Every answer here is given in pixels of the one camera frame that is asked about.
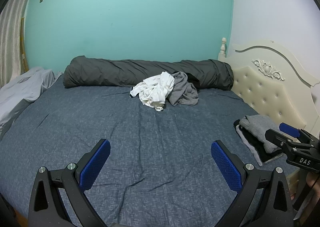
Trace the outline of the person's right hand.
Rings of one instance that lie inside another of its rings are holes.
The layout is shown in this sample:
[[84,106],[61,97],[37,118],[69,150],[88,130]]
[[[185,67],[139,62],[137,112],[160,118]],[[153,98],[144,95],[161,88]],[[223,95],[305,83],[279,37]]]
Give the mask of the person's right hand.
[[306,183],[308,184],[309,187],[313,189],[315,193],[319,195],[319,191],[320,191],[319,174],[309,172],[306,176]]

